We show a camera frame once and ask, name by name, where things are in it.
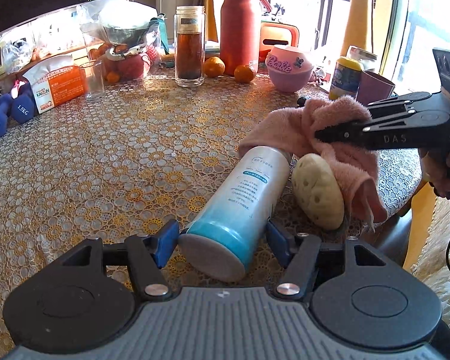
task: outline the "clear glass cup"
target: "clear glass cup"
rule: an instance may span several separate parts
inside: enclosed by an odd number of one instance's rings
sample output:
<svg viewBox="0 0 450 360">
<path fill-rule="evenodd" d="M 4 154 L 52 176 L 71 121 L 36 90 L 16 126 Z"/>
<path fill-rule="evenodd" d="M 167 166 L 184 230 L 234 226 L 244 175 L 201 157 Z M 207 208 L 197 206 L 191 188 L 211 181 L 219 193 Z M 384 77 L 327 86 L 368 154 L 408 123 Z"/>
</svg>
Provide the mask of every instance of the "clear glass cup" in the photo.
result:
<svg viewBox="0 0 450 360">
<path fill-rule="evenodd" d="M 96 101 L 105 95 L 104 66 L 102 61 L 90 61 L 79 66 L 85 99 Z"/>
<path fill-rule="evenodd" d="M 176 7 L 175 82 L 183 87 L 203 84 L 205 60 L 205 7 Z"/>
</svg>

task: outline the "hand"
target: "hand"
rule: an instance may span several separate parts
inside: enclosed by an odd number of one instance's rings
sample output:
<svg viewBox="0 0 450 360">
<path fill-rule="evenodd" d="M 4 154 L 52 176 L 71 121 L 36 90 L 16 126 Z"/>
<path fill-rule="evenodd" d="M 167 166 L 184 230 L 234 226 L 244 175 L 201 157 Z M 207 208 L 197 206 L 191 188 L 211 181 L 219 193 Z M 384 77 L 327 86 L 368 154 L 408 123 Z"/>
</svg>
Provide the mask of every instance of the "hand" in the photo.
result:
<svg viewBox="0 0 450 360">
<path fill-rule="evenodd" d="M 419 149 L 418 153 L 423 178 L 430 181 L 437 196 L 449 199 L 450 179 L 447 178 L 447 168 L 450 168 L 450 152 L 446 161 L 443 160 L 440 149 Z"/>
</svg>

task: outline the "orange tissue package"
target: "orange tissue package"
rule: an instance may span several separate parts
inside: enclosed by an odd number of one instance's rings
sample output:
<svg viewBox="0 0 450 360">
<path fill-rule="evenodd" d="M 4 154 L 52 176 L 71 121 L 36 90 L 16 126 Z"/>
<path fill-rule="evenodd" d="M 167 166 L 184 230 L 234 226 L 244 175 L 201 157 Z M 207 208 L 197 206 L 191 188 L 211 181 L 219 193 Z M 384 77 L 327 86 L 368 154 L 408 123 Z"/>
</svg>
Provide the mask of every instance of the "orange tissue package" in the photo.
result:
<svg viewBox="0 0 450 360">
<path fill-rule="evenodd" d="M 23 76 L 30 82 L 39 114 L 84 94 L 79 68 L 70 55 L 39 62 Z"/>
</svg>

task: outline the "pink towel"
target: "pink towel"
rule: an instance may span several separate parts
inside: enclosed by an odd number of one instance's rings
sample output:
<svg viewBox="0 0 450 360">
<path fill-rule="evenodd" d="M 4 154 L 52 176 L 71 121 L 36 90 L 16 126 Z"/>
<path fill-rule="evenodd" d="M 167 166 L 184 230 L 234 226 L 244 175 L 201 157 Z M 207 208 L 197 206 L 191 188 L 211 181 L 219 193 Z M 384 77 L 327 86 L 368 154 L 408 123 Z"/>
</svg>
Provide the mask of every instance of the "pink towel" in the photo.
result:
<svg viewBox="0 0 450 360">
<path fill-rule="evenodd" d="M 368 110 L 351 96 L 338 100 L 311 99 L 303 108 L 284 108 L 270 112 L 240 142 L 240 158 L 255 146 L 270 146 L 297 157 L 316 153 L 327 161 L 342 191 L 350 218 L 373 222 L 387 219 L 377 192 L 378 155 L 348 143 L 324 143 L 315 132 L 351 120 L 369 120 Z"/>
</svg>

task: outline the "white and teal bottle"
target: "white and teal bottle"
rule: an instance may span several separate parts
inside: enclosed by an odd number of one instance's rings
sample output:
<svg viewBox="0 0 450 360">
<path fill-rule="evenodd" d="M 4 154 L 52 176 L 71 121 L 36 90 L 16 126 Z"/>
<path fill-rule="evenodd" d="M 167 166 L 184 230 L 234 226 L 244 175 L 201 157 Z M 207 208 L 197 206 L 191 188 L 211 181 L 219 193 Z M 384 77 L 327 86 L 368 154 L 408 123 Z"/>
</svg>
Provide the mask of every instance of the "white and teal bottle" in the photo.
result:
<svg viewBox="0 0 450 360">
<path fill-rule="evenodd" d="M 290 174 L 290 155 L 249 150 L 178 238 L 187 261 L 225 282 L 245 276 Z"/>
</svg>

